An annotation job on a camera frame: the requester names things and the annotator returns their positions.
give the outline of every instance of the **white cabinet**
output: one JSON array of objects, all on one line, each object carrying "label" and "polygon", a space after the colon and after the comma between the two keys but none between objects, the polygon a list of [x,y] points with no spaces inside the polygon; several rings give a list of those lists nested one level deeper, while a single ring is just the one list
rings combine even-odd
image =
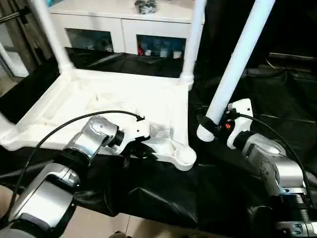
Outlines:
[{"label": "white cabinet", "polygon": [[91,31],[109,32],[114,52],[124,52],[124,40],[122,33],[121,19],[51,14],[58,36],[65,47],[72,47],[70,38],[71,29],[83,29]]},{"label": "white cabinet", "polygon": [[[138,53],[137,38],[140,35],[182,39],[189,37],[194,0],[158,0],[157,12],[145,15],[137,12],[134,1],[63,0],[52,6],[50,12],[58,36],[65,47],[75,47],[72,35],[75,33],[80,35],[80,32],[74,29],[94,31],[91,34],[95,31],[109,32],[113,51],[129,54]],[[199,39],[203,24],[204,19],[199,29]],[[89,38],[87,34],[89,33],[83,32],[81,40]],[[94,49],[90,43],[85,47]],[[198,48],[199,45],[195,49],[196,57]]]}]

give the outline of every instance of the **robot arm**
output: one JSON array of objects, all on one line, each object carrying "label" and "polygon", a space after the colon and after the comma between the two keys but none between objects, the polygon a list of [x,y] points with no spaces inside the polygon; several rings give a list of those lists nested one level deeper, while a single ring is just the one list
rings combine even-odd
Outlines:
[{"label": "robot arm", "polygon": [[312,221],[311,204],[304,186],[303,171],[286,155],[284,148],[258,133],[250,132],[252,120],[231,114],[253,116],[251,101],[229,104],[219,125],[198,115],[199,123],[231,149],[239,149],[258,171],[270,195],[275,227],[286,237],[317,237],[317,222]]},{"label": "robot arm", "polygon": [[61,236],[76,208],[74,192],[99,149],[108,146],[120,154],[129,142],[149,138],[144,121],[138,125],[134,128],[136,133],[130,134],[104,117],[91,117],[20,195],[0,238]]}]

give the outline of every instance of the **black cloth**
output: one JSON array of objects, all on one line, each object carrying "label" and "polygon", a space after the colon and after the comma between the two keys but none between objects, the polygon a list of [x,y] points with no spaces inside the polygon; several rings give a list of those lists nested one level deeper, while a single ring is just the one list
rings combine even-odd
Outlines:
[{"label": "black cloth", "polygon": [[[79,68],[100,59],[90,51],[75,51],[71,59]],[[178,77],[182,61],[124,55],[92,69]],[[187,172],[172,164],[131,159],[123,169],[121,157],[98,155],[87,180],[75,194],[80,206],[109,216],[119,212],[171,225],[195,228],[232,237],[264,237],[270,225],[268,196],[255,170],[237,150],[196,137],[196,110],[209,105],[220,77],[196,69],[189,93],[188,130],[197,161]],[[0,98],[0,111],[18,122],[57,78],[52,59]],[[231,99],[250,98],[255,116],[264,120],[299,153],[306,168],[316,174],[316,79],[293,72],[248,70]],[[270,131],[252,124],[252,130],[268,138]],[[19,169],[32,148],[6,151],[0,148],[0,184],[13,188]],[[29,167],[21,190],[49,163],[58,151],[41,149]]]}]

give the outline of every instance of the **black cable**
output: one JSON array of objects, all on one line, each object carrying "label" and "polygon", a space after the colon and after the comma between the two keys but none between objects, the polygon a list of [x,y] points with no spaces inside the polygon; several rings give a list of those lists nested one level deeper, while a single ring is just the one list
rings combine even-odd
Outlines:
[{"label": "black cable", "polygon": [[241,113],[236,113],[236,116],[237,117],[243,117],[243,118],[251,119],[251,120],[254,120],[254,121],[256,121],[257,123],[259,123],[261,125],[264,125],[266,128],[270,129],[286,145],[288,150],[294,156],[295,162],[297,162],[297,164],[299,165],[299,167],[301,168],[301,170],[303,172],[303,178],[304,178],[304,183],[305,183],[305,187],[306,187],[306,191],[307,191],[308,197],[311,200],[311,202],[313,204],[313,207],[316,209],[316,205],[315,205],[315,203],[313,201],[313,195],[312,195],[312,191],[311,191],[311,188],[309,186],[309,183],[308,183],[308,178],[307,178],[307,175],[306,175],[306,172],[305,172],[305,168],[303,166],[302,161],[300,160],[300,158],[298,157],[296,152],[293,150],[293,148],[286,142],[286,140],[276,130],[274,130],[272,127],[270,127],[265,122],[263,122],[263,121],[261,121],[261,120],[259,120],[257,118],[254,118],[254,117],[251,117],[251,116],[248,116],[248,115],[245,115],[245,114],[241,114]]},{"label": "black cable", "polygon": [[137,120],[142,120],[143,118],[135,113],[130,113],[130,112],[125,112],[125,111],[118,111],[118,110],[111,110],[111,111],[101,111],[101,112],[95,112],[95,113],[89,113],[89,114],[86,114],[86,115],[82,115],[80,117],[77,117],[77,118],[74,118],[72,120],[69,120],[67,122],[65,122],[64,124],[60,125],[59,127],[57,127],[56,129],[52,130],[49,134],[47,134],[37,145],[36,147],[34,148],[32,154],[30,155],[30,157],[28,158],[26,164],[24,165],[22,171],[21,171],[21,174],[20,174],[20,177],[18,179],[18,182],[16,183],[15,185],[15,189],[13,191],[13,194],[12,194],[12,198],[11,198],[11,201],[10,201],[10,205],[9,205],[9,208],[8,208],[8,211],[6,213],[6,218],[8,217],[8,215],[10,214],[13,206],[14,206],[14,203],[15,203],[15,199],[16,199],[16,196],[17,196],[17,193],[19,191],[19,188],[20,188],[20,185],[21,185],[21,182],[22,182],[22,178],[31,162],[31,160],[33,159],[36,151],[41,147],[41,145],[49,138],[51,137],[54,133],[56,133],[57,131],[59,131],[60,129],[64,128],[65,126],[77,121],[77,120],[80,120],[80,119],[83,119],[83,118],[88,118],[88,117],[92,117],[92,116],[95,116],[95,115],[99,115],[99,114],[107,114],[107,113],[122,113],[122,114],[127,114],[127,115],[131,115],[131,116],[134,116],[137,118]]}]

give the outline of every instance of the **floor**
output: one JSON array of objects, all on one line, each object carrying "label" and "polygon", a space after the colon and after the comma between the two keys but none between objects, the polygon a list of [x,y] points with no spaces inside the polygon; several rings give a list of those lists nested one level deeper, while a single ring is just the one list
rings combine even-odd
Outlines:
[{"label": "floor", "polygon": [[9,76],[0,77],[0,97],[14,87],[17,83],[13,82]]},{"label": "floor", "polygon": [[[8,207],[12,192],[0,186],[0,217]],[[132,238],[225,238],[191,229],[146,220],[120,213],[109,217],[82,207],[77,207],[62,238],[107,238],[121,231]]]}]

